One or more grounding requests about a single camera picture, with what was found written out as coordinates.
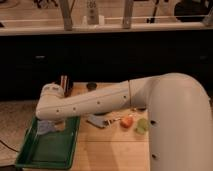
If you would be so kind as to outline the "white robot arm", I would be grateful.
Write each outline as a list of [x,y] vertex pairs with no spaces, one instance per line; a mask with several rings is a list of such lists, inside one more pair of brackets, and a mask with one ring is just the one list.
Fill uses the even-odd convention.
[[66,98],[61,86],[42,88],[40,120],[145,108],[150,171],[213,171],[213,111],[203,86],[182,73],[132,79]]

